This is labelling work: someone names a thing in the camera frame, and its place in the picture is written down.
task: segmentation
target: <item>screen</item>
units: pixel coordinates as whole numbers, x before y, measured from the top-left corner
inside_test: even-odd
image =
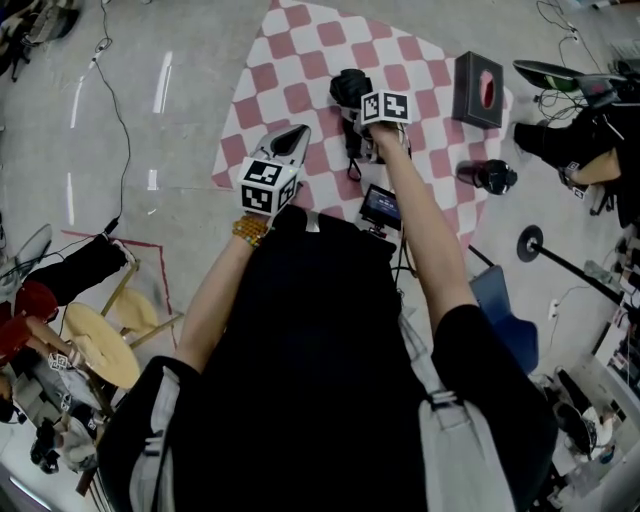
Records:
[[[397,231],[402,228],[400,209],[395,194],[376,185],[369,186],[360,213],[366,220],[374,224],[389,226]]]
[[[398,202],[393,197],[381,194],[377,190],[372,189],[369,193],[367,204],[371,209],[375,211],[400,220],[400,210],[398,210]]]

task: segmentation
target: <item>gray backpack strap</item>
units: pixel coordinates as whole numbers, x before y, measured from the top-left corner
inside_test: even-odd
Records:
[[[429,512],[514,512],[489,425],[480,411],[442,385],[424,342],[403,316],[400,330],[428,398],[420,437]]]
[[[173,454],[167,445],[167,431],[180,394],[180,379],[169,368],[164,367],[163,372],[151,413],[152,436],[146,439],[129,482],[133,512],[175,511]]]

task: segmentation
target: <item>microphone stand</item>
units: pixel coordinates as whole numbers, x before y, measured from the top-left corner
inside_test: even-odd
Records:
[[[596,290],[602,293],[602,295],[614,302],[616,306],[621,306],[626,309],[629,321],[633,324],[638,323],[638,320],[640,320],[640,311],[637,308],[634,308],[631,304],[627,304],[626,302],[621,304],[622,299],[624,298],[623,293],[616,293],[607,285],[601,283],[591,276],[588,276],[582,269],[579,269],[575,265],[569,263],[567,260],[558,256],[556,253],[550,251],[549,249],[544,247],[543,244],[544,236],[542,234],[542,230],[538,226],[532,225],[525,228],[525,230],[520,234],[520,237],[518,238],[518,258],[520,258],[520,261],[529,263],[535,260],[538,255],[542,254],[554,263],[560,265],[562,268],[565,268],[566,270],[571,272],[573,275],[585,281],[588,285],[593,286]]]

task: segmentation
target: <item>box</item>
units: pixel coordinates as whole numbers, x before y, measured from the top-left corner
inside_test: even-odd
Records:
[[[504,79],[502,66],[473,52],[455,61],[451,117],[478,128],[502,126]]]
[[[380,121],[411,123],[411,102],[401,92],[380,90],[364,94],[360,98],[360,108],[361,126]]]
[[[299,173],[299,167],[245,157],[238,173],[238,206],[262,215],[277,215],[296,195]]]

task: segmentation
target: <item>hand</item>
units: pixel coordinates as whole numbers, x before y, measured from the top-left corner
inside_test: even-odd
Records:
[[[392,144],[400,144],[398,125],[395,123],[374,123],[368,127],[376,144],[385,149]]]

